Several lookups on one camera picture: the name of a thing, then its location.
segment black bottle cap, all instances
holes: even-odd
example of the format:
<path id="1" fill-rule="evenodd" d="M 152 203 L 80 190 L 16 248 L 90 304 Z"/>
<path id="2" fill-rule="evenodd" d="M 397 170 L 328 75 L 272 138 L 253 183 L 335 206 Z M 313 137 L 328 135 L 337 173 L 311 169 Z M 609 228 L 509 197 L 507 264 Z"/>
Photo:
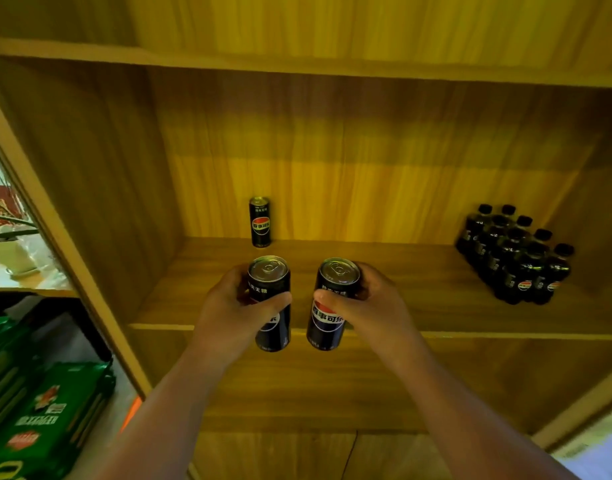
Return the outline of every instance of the black bottle cap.
<path id="1" fill-rule="evenodd" d="M 572 247 L 570 244 L 564 244 L 562 242 L 561 244 L 555 246 L 555 252 L 559 256 L 567 258 L 574 254 L 574 247 Z"/>
<path id="2" fill-rule="evenodd" d="M 508 219 L 503 216 L 495 216 L 493 217 L 493 224 L 498 227 L 504 227 L 508 225 Z"/>
<path id="3" fill-rule="evenodd" d="M 540 242 L 531 242 L 526 248 L 528 254 L 543 257 L 548 252 L 548 247 Z"/>
<path id="4" fill-rule="evenodd" d="M 532 225 L 532 217 L 528 217 L 528 216 L 517 217 L 517 225 L 521 227 L 530 227 Z"/>
<path id="5" fill-rule="evenodd" d="M 514 211 L 517 210 L 517 208 L 514 205 L 504 205 L 502 207 L 502 214 L 505 214 L 506 216 L 511 216 L 514 214 Z"/>
<path id="6" fill-rule="evenodd" d="M 522 229 L 517 229 L 517 227 L 513 227 L 508 231 L 508 237 L 513 241 L 520 241 L 524 236 L 524 231 Z"/>
<path id="7" fill-rule="evenodd" d="M 535 231 L 535 239 L 538 241 L 548 241 L 552 237 L 552 233 L 546 229 L 537 229 Z"/>

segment person's right hand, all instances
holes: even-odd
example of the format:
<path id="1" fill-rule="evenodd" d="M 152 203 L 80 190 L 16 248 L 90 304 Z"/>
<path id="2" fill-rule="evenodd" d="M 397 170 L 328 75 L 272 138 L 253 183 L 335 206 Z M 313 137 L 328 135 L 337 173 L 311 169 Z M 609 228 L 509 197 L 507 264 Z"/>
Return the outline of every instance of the person's right hand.
<path id="1" fill-rule="evenodd" d="M 315 300 L 348 320 L 383 363 L 398 374 L 412 353 L 425 350 L 425 342 L 394 283 L 366 263 L 357 265 L 365 299 L 318 289 Z"/>

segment pack of soda bottles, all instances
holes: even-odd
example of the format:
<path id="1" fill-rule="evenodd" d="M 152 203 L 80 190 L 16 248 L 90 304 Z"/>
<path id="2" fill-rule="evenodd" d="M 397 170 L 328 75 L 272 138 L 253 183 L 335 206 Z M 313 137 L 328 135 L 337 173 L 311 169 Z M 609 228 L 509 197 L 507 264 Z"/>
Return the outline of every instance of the pack of soda bottles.
<path id="1" fill-rule="evenodd" d="M 532 218 L 515 219 L 515 211 L 515 206 L 504 205 L 501 213 L 493 214 L 491 205 L 481 204 L 466 218 L 455 247 L 497 298 L 510 305 L 545 305 L 570 275 L 568 259 L 574 248 L 562 242 L 550 249 L 552 232 L 531 233 Z"/>
<path id="2" fill-rule="evenodd" d="M 63 478 L 114 388 L 109 363 L 46 367 L 30 329 L 0 317 L 0 479 Z"/>

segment soda can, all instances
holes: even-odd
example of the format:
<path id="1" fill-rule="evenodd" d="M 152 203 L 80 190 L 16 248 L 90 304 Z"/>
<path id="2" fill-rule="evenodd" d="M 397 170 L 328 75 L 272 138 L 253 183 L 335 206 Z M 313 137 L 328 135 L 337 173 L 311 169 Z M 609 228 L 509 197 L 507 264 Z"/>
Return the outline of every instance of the soda can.
<path id="1" fill-rule="evenodd" d="M 270 246 L 270 202 L 264 197 L 253 197 L 248 203 L 250 235 L 255 248 Z"/>
<path id="2" fill-rule="evenodd" d="M 291 270 L 278 256 L 262 256 L 248 266 L 250 298 L 258 303 L 291 290 Z M 291 341 L 291 306 L 270 319 L 257 332 L 255 342 L 266 352 L 278 352 Z"/>
<path id="3" fill-rule="evenodd" d="M 360 288 L 360 279 L 361 271 L 354 262 L 343 258 L 328 258 L 319 266 L 315 289 L 330 290 L 354 298 Z M 344 324 L 342 316 L 313 300 L 306 338 L 316 349 L 336 349 L 342 339 Z"/>

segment red logo on package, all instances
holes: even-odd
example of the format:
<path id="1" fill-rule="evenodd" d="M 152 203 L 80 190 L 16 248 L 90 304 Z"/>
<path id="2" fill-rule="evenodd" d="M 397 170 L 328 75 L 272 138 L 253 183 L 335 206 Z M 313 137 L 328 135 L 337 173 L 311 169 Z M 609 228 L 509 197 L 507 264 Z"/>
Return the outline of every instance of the red logo on package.
<path id="1" fill-rule="evenodd" d="M 270 217 L 257 217 L 253 219 L 253 230 L 259 235 L 268 234 L 268 231 L 270 231 Z"/>
<path id="2" fill-rule="evenodd" d="M 25 433 L 18 433 L 8 440 L 6 446 L 10 447 L 15 451 L 23 450 L 29 446 L 35 444 L 39 439 L 39 433 L 36 431 L 26 431 Z"/>

